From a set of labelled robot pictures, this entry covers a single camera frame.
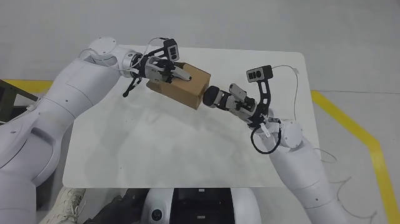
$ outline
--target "black cable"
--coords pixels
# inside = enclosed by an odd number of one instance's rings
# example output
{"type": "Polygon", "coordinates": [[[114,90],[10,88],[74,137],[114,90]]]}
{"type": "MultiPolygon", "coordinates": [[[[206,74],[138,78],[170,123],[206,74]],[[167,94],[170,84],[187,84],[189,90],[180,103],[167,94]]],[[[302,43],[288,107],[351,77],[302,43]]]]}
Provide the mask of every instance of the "black cable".
{"type": "Polygon", "coordinates": [[[271,151],[262,151],[260,150],[256,144],[254,143],[254,134],[255,132],[260,129],[261,125],[258,125],[257,127],[255,127],[252,131],[251,131],[251,135],[250,135],[250,140],[251,140],[251,144],[252,146],[257,150],[258,153],[262,154],[262,155],[269,155],[271,153],[274,153],[275,150],[278,148],[279,144],[281,144],[281,129],[279,129],[279,133],[277,134],[277,142],[275,147],[271,150],[271,151]]]}

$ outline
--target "floor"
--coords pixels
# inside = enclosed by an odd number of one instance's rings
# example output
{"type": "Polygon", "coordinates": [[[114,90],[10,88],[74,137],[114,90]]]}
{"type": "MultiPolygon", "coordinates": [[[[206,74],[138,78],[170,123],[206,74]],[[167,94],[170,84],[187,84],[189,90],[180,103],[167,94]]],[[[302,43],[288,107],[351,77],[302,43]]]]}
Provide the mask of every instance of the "floor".
{"type": "MultiPolygon", "coordinates": [[[[52,80],[98,36],[137,45],[173,36],[185,47],[302,53],[311,89],[379,140],[400,202],[400,0],[0,0],[0,78],[52,80]]],[[[359,216],[377,211],[373,224],[394,223],[369,150],[317,104],[314,111],[321,148],[338,160],[325,164],[329,179],[351,176],[339,194],[343,204],[359,216]]],[[[46,186],[50,205],[62,169],[46,186]]],[[[81,220],[119,191],[88,190],[81,220]]],[[[287,190],[254,192],[264,223],[309,223],[287,190]]]]}

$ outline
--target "white cable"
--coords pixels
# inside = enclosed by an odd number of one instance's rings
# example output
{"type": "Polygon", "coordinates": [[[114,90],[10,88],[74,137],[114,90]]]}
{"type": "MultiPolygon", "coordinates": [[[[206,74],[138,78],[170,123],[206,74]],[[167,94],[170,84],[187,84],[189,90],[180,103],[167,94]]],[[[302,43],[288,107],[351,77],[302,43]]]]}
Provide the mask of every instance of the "white cable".
{"type": "MultiPolygon", "coordinates": [[[[332,155],[331,153],[329,153],[329,152],[327,152],[327,151],[325,151],[325,150],[322,150],[322,149],[320,149],[320,148],[314,148],[314,150],[320,150],[320,151],[322,151],[322,152],[324,152],[324,153],[326,153],[326,154],[332,156],[332,157],[335,159],[334,162],[328,162],[328,161],[324,161],[324,160],[321,159],[322,162],[325,162],[325,163],[335,163],[335,162],[338,161],[338,159],[337,159],[334,155],[332,155]]],[[[338,202],[340,203],[340,205],[342,206],[342,208],[344,209],[344,211],[346,211],[349,215],[351,215],[351,216],[353,216],[353,217],[356,217],[356,218],[358,218],[358,219],[362,219],[362,220],[367,220],[367,219],[369,219],[369,224],[371,224],[371,223],[373,222],[373,220],[374,220],[375,215],[377,215],[377,213],[378,213],[377,211],[374,211],[374,213],[373,213],[372,215],[369,215],[369,216],[359,216],[359,215],[355,215],[355,214],[351,213],[349,210],[347,210],[347,208],[344,207],[342,201],[341,201],[340,198],[339,198],[340,189],[342,189],[342,187],[344,186],[344,184],[346,184],[351,178],[352,178],[352,177],[350,176],[349,178],[347,178],[347,179],[344,180],[344,181],[329,181],[329,182],[330,182],[330,183],[334,183],[334,184],[341,184],[341,185],[339,186],[339,188],[337,189],[336,198],[337,198],[338,202]]]]}
{"type": "MultiPolygon", "coordinates": [[[[163,38],[161,38],[161,37],[152,38],[152,39],[149,41],[149,43],[147,44],[146,49],[144,50],[142,56],[136,61],[135,64],[133,64],[132,66],[130,66],[130,67],[128,67],[128,68],[118,69],[118,68],[115,68],[115,67],[113,67],[113,66],[110,66],[110,65],[106,62],[106,60],[103,60],[103,59],[96,59],[96,58],[94,58],[93,56],[91,56],[91,57],[92,57],[92,59],[95,59],[96,61],[102,61],[107,67],[110,67],[110,68],[112,68],[112,69],[115,69],[115,70],[118,70],[118,71],[130,70],[130,69],[132,69],[133,67],[135,67],[136,65],[138,65],[138,64],[140,63],[140,61],[142,60],[142,58],[146,55],[146,53],[147,53],[147,51],[148,51],[148,49],[149,49],[149,46],[150,46],[151,42],[154,41],[155,39],[163,39],[163,38]]],[[[85,52],[85,51],[89,51],[89,52],[92,51],[92,52],[94,52],[94,54],[96,54],[97,56],[100,56],[100,54],[99,54],[96,50],[91,49],[91,48],[86,48],[86,49],[82,50],[82,51],[79,53],[78,58],[80,58],[81,55],[82,55],[82,53],[85,52]]]]}
{"type": "Polygon", "coordinates": [[[299,90],[299,76],[298,76],[299,71],[296,68],[293,68],[290,65],[278,65],[278,66],[273,67],[272,69],[279,68],[279,67],[291,68],[293,73],[294,73],[294,75],[296,75],[296,92],[294,94],[294,101],[293,101],[293,115],[294,115],[294,119],[297,120],[297,117],[296,117],[296,100],[298,98],[298,90],[299,90]]]}

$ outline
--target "white shoe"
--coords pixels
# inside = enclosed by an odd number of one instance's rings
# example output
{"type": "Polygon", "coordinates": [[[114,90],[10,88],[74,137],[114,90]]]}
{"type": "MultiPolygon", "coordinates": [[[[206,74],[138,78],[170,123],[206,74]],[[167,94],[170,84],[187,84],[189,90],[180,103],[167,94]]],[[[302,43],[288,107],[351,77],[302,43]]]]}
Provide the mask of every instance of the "white shoe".
{"type": "Polygon", "coordinates": [[[58,193],[57,200],[50,212],[40,224],[76,224],[78,222],[79,204],[85,194],[85,188],[66,188],[58,193]]]}

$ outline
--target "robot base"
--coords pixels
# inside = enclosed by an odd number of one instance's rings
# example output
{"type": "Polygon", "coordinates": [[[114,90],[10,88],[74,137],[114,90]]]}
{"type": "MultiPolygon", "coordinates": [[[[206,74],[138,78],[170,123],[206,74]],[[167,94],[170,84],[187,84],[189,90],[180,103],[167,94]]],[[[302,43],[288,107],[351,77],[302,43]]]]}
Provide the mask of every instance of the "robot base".
{"type": "Polygon", "coordinates": [[[261,216],[250,188],[152,188],[141,223],[261,224],[261,216]]]}

